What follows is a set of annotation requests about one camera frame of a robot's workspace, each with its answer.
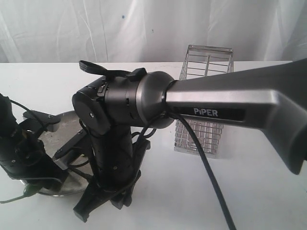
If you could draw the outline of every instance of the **piper logo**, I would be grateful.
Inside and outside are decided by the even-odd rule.
[[[217,110],[215,109],[200,109],[194,108],[195,115],[202,115],[202,116],[216,116],[218,117]]]

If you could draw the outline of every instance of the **metal wire basket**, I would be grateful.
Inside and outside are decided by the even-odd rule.
[[[189,45],[179,80],[233,72],[233,50],[211,46]],[[208,157],[216,157],[223,124],[186,119]],[[198,155],[192,137],[180,121],[176,121],[175,151]]]

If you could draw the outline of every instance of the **white table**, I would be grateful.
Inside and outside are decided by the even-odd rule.
[[[282,62],[235,62],[235,71],[275,64]],[[181,65],[103,64],[108,69],[161,70],[175,79]],[[80,71],[77,63],[0,64],[0,92],[50,114],[72,110],[72,95],[96,78]],[[22,109],[14,106],[13,111],[21,121]],[[0,205],[0,229],[227,229],[200,157],[174,152],[174,131],[173,123],[151,138],[130,207],[120,211],[108,202],[84,224],[72,210],[81,194],[35,195]],[[291,174],[260,131],[226,126],[219,158],[209,161],[238,230],[307,229],[307,167],[299,176]],[[3,170],[0,180],[1,200],[22,193],[20,182]]]

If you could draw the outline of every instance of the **white curtain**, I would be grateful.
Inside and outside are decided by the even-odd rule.
[[[189,44],[306,58],[306,0],[0,0],[0,62],[183,61]]]

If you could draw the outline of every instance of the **robotic arm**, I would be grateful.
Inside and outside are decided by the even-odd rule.
[[[164,72],[107,70],[80,61],[102,77],[77,91],[72,103],[90,137],[93,177],[74,208],[84,222],[110,200],[129,206],[150,142],[147,128],[165,128],[172,114],[260,129],[287,167],[299,174],[307,150],[307,59],[273,67],[176,81]],[[130,127],[144,127],[132,144]]]

